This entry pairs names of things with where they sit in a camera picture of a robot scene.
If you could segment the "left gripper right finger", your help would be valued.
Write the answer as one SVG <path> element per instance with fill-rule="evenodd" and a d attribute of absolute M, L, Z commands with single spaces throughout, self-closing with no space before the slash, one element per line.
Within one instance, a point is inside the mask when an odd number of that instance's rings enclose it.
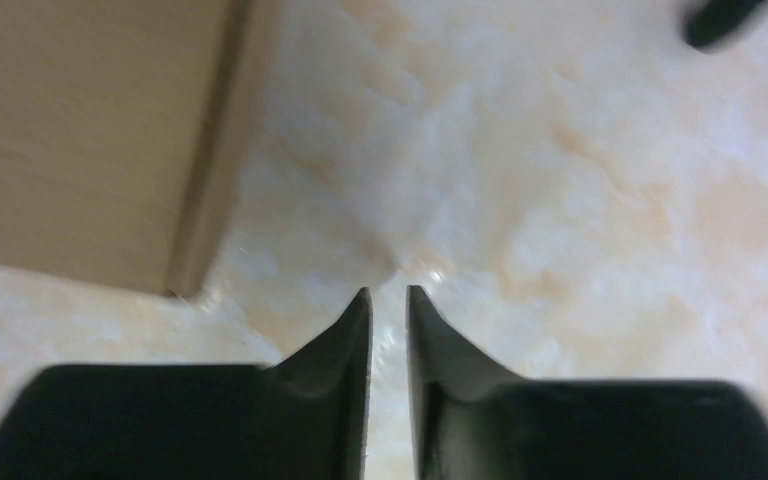
<path fill-rule="evenodd" d="M 420 479 L 768 479 L 768 421 L 707 379 L 533 379 L 407 290 Z"/>

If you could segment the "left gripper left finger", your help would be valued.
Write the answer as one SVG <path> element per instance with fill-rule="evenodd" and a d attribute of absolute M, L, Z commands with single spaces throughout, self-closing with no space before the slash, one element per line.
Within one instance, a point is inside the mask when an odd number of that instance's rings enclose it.
<path fill-rule="evenodd" d="M 0 479 L 359 479 L 372 302 L 284 361 L 55 365 L 0 422 Z"/>

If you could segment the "brown cardboard box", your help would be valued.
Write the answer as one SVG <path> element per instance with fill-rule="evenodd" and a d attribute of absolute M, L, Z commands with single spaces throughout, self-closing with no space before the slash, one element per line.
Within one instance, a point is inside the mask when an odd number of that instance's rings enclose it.
<path fill-rule="evenodd" d="M 0 1 L 0 265 L 199 293 L 279 1 Z"/>

